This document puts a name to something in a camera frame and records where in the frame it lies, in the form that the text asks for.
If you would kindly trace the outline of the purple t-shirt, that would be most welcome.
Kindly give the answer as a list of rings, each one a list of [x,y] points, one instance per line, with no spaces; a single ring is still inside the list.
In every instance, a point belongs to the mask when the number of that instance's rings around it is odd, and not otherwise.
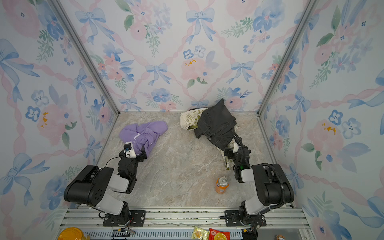
[[[131,142],[136,154],[145,152],[147,157],[155,147],[159,137],[168,130],[164,121],[154,121],[142,125],[132,124],[125,126],[119,133],[122,142]]]

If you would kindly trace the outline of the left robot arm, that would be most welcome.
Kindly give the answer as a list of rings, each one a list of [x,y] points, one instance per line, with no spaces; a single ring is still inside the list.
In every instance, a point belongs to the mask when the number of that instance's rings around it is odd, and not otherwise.
[[[127,202],[113,197],[108,190],[130,194],[137,182],[138,165],[147,154],[144,150],[135,154],[124,149],[119,158],[118,174],[111,167],[86,166],[65,189],[64,200],[98,210],[104,227],[142,227],[146,211],[131,211]]]

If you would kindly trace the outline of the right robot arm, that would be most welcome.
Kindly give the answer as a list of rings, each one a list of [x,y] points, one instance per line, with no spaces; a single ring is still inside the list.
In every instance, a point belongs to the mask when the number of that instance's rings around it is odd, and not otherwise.
[[[243,201],[237,211],[225,211],[220,218],[227,227],[265,227],[265,214],[290,204],[295,199],[293,187],[279,164],[250,165],[251,151],[239,147],[224,150],[224,156],[234,161],[235,179],[240,183],[252,183],[256,194]]]

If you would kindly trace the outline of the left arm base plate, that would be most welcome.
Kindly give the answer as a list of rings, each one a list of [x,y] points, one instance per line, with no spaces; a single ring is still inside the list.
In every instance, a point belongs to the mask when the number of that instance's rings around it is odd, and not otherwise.
[[[103,227],[142,227],[146,218],[144,210],[129,210],[120,215],[106,214]]]

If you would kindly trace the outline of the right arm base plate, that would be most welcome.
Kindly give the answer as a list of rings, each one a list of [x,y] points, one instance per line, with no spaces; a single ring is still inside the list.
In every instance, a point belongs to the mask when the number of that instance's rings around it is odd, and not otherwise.
[[[224,211],[224,216],[220,217],[225,220],[227,227],[266,227],[266,218],[263,215],[240,214],[239,210]]]

